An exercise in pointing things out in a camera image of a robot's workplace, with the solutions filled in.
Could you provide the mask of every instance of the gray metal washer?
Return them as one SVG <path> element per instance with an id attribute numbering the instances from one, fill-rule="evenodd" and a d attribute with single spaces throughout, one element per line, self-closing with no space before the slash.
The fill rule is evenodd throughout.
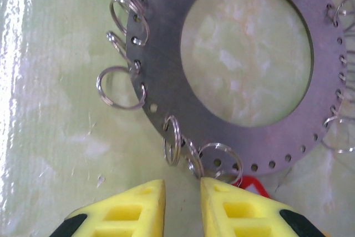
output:
<path id="1" fill-rule="evenodd" d="M 195 1 L 147 0 L 150 34 L 144 47 L 131 42 L 133 37 L 143 38 L 145 32 L 134 20 L 134 14 L 129 15 L 127 55 L 142 63 L 142 71 L 132 83 L 138 97 L 141 83 L 147 86 L 143 107 L 146 115 L 171 143 L 173 135 L 162 128 L 164 118 L 170 114 L 178 119 L 182 134 L 196 147 L 216 142 L 228 145 L 240 156 L 245 174 L 269 174 L 290 167 L 322 140 L 329 128 L 323 123 L 332 116 L 331 106 L 339 110 L 341 104 L 336 90 L 345 86 L 338 76 L 347 71 L 339 60 L 341 55 L 346 57 L 346 46 L 340 22 L 335 27 L 326 16 L 332 0 L 288 0 L 302 18 L 310 40 L 313 69 L 309 88 L 289 116 L 275 124 L 253 128 L 228 123 L 212 114 L 197 99 L 185 77 L 180 41 L 185 18 Z M 151 104 L 158 105 L 155 113 L 150 112 Z M 221 168 L 232 169 L 232 158 L 213 149 L 204 153 L 204 167 L 213 168 L 216 158 L 221 159 Z"/>

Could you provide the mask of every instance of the green surface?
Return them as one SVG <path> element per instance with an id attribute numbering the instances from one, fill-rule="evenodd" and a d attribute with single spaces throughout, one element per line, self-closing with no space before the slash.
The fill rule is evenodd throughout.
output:
<path id="1" fill-rule="evenodd" d="M 167 166 L 142 110 L 109 108 L 97 94 L 97 75 L 124 64 L 105 39 L 116 29 L 109 1 L 0 0 L 1 237 L 48 236 L 74 209 L 153 179 L 166 180 L 165 236 L 202 236 L 186 164 Z M 113 81 L 115 97 L 136 101 L 127 77 Z M 318 148 L 262 181 L 321 230 L 350 237 L 354 160 Z"/>

